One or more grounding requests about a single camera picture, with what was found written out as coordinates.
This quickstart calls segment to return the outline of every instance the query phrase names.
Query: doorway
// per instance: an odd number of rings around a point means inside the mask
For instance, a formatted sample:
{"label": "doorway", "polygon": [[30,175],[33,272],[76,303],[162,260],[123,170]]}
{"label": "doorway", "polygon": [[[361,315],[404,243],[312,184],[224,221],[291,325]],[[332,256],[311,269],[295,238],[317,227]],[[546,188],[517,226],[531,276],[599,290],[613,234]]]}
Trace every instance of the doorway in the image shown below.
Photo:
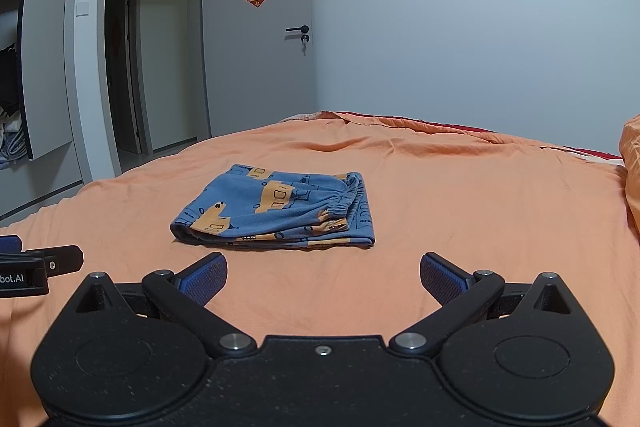
{"label": "doorway", "polygon": [[202,0],[105,0],[104,47],[122,172],[211,137]]}

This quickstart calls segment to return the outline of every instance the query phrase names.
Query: folded clothes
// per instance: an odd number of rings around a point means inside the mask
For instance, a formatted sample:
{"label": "folded clothes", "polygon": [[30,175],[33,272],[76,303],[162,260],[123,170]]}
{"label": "folded clothes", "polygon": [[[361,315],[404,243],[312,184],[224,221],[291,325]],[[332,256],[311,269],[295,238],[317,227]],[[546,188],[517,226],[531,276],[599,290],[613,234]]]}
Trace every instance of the folded clothes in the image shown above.
{"label": "folded clothes", "polygon": [[8,132],[4,134],[0,154],[4,156],[7,161],[17,160],[27,154],[27,142],[24,138],[22,128],[20,128],[18,132]]}
{"label": "folded clothes", "polygon": [[12,116],[6,118],[4,132],[18,132],[20,129],[22,129],[22,115],[20,111],[16,111]]}
{"label": "folded clothes", "polygon": [[0,171],[3,169],[8,169],[13,164],[14,162],[10,162],[9,160],[7,160],[7,158],[2,156],[2,153],[0,152]]}
{"label": "folded clothes", "polygon": [[190,245],[251,248],[370,247],[375,238],[358,172],[294,174],[234,165],[171,224]]}

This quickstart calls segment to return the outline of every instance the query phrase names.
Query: wardrobe door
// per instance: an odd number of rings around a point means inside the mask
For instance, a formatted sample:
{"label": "wardrobe door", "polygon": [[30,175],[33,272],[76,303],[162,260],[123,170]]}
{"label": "wardrobe door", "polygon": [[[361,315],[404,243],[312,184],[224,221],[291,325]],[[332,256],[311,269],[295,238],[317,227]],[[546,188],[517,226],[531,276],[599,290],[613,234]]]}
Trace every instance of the wardrobe door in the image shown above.
{"label": "wardrobe door", "polygon": [[72,141],[66,99],[65,0],[22,0],[18,12],[18,89],[31,160]]}
{"label": "wardrobe door", "polygon": [[34,162],[18,162],[0,170],[0,228],[7,219],[27,208],[36,211],[43,201],[82,185],[73,143],[56,149]]}

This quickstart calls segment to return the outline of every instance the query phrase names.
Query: orange bed sheet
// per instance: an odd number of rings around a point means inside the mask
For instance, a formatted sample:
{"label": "orange bed sheet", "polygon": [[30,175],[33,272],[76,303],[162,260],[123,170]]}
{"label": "orange bed sheet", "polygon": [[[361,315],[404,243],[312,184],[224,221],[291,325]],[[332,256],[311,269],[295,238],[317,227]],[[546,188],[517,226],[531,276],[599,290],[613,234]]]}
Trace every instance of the orange bed sheet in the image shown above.
{"label": "orange bed sheet", "polygon": [[78,245],[82,271],[50,280],[46,297],[0,301],[0,425],[43,420],[29,377],[47,328],[91,271],[117,282],[179,271],[208,253],[169,223],[234,163],[279,171],[363,174],[375,246],[312,251],[222,250],[228,282],[208,307],[254,336],[362,335],[386,340],[438,304],[418,263],[436,251],[468,271],[511,282],[561,274],[611,350],[616,377],[602,415],[640,425],[640,247],[623,166],[541,142],[396,118],[324,113],[194,145],[1,230],[25,248]]}

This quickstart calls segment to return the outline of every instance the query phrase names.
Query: floor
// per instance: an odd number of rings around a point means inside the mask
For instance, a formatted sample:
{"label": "floor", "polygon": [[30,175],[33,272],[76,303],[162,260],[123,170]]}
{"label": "floor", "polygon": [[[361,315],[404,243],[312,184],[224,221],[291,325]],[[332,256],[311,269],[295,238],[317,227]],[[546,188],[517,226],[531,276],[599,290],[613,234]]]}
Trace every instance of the floor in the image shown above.
{"label": "floor", "polygon": [[177,154],[178,152],[187,149],[187,147],[193,145],[195,141],[183,143],[177,145],[176,147],[172,147],[171,149],[163,150],[162,152],[158,152],[152,156],[146,154],[135,154],[129,151],[124,151],[122,149],[118,149],[118,158],[120,158],[120,168],[122,172],[130,171],[131,169],[135,169],[136,167],[140,167],[145,163],[149,163],[152,160],[157,160],[158,158],[164,158],[165,156],[172,156]]}

